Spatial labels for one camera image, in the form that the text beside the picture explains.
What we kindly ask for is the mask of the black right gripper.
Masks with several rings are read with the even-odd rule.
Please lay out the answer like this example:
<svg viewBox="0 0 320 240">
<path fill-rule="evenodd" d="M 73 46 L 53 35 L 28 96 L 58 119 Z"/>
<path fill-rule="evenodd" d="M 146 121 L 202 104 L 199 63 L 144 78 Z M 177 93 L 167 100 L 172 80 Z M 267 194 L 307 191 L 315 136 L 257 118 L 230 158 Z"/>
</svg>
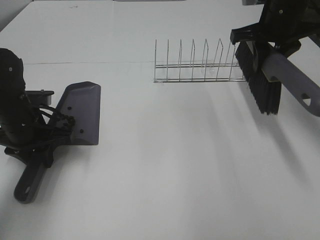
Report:
<svg viewBox="0 0 320 240">
<path fill-rule="evenodd" d="M 232 29 L 230 42 L 254 41 L 256 45 L 274 43 L 274 49 L 290 57 L 300 50 L 300 39 L 320 34 L 318 0 L 256 0 L 262 5 L 258 23 Z"/>
</svg>

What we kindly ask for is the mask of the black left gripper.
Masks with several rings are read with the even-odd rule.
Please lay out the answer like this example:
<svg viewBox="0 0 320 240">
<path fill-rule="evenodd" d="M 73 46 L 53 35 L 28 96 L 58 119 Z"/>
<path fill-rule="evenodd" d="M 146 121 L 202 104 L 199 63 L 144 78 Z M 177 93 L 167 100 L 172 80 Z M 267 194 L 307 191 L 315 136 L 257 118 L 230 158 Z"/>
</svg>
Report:
<svg viewBox="0 0 320 240">
<path fill-rule="evenodd" d="M 54 151 L 71 141 L 72 131 L 53 125 L 55 108 L 49 105 L 34 105 L 27 94 L 0 96 L 0 144 L 4 153 L 28 165 L 30 150 L 44 147 L 40 161 L 45 168 L 54 162 Z"/>
</svg>

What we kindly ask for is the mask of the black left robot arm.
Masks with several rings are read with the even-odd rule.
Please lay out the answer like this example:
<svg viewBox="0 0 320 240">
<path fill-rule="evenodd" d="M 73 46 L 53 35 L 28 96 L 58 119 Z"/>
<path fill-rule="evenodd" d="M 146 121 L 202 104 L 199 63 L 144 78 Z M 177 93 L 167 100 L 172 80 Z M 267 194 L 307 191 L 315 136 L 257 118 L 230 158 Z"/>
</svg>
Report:
<svg viewBox="0 0 320 240">
<path fill-rule="evenodd" d="M 27 91 L 23 60 L 7 48 L 0 50 L 0 144 L 5 153 L 32 163 L 37 153 L 69 143 L 76 123 L 45 100 L 52 91 Z"/>
</svg>

